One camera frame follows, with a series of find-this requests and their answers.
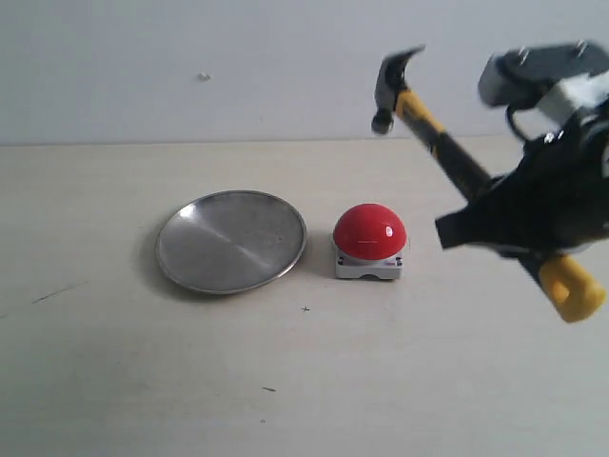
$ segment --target stainless steel dish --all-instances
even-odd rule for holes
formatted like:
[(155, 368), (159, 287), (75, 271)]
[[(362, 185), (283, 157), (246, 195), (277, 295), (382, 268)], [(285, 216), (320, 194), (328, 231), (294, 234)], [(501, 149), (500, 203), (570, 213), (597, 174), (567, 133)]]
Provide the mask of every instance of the stainless steel dish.
[(305, 221), (286, 201), (255, 190), (228, 190), (176, 212), (159, 233), (156, 255), (176, 284), (229, 294), (283, 276), (305, 245)]

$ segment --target white wall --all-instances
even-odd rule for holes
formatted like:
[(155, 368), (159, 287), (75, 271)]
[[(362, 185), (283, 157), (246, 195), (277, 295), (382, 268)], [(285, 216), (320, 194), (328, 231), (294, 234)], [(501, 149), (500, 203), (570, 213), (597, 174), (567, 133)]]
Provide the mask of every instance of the white wall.
[(491, 52), (609, 45), (606, 0), (343, 3), (5, 0), (0, 144), (370, 136), (381, 59), (420, 43), (430, 108), (457, 134), (503, 133), (476, 93)]

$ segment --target red button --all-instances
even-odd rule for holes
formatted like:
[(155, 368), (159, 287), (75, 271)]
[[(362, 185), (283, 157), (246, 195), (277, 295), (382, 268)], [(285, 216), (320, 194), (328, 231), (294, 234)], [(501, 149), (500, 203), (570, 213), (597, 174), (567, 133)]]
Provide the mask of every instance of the red button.
[(406, 245), (400, 217), (382, 205), (365, 203), (348, 210), (334, 228), (334, 243), (350, 257), (362, 260), (389, 258)]

